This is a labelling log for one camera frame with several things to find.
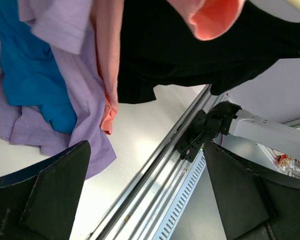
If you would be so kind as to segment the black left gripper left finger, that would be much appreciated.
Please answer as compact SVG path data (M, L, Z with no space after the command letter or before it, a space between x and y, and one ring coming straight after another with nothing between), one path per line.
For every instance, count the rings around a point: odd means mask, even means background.
M91 156L87 140L0 177L0 240L68 240Z

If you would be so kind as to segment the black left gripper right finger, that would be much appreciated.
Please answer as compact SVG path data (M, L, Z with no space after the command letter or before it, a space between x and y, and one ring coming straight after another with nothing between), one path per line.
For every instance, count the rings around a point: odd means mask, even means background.
M300 240L300 179L212 142L203 150L228 240Z

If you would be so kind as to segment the black t shirt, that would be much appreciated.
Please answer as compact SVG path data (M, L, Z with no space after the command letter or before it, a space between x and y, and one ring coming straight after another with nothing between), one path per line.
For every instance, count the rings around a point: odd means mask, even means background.
M256 78L280 59L300 58L300 22L275 17L250 1L233 26L213 40L183 35L154 56L123 53L118 101L141 104L156 99L158 85L211 85L220 95Z

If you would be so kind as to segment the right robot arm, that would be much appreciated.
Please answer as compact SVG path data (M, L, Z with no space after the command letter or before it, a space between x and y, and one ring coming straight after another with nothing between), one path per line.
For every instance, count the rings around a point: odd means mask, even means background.
M268 120L228 101L209 112L199 110L175 145L182 159L193 162L199 148L219 134L244 138L300 161L300 130Z

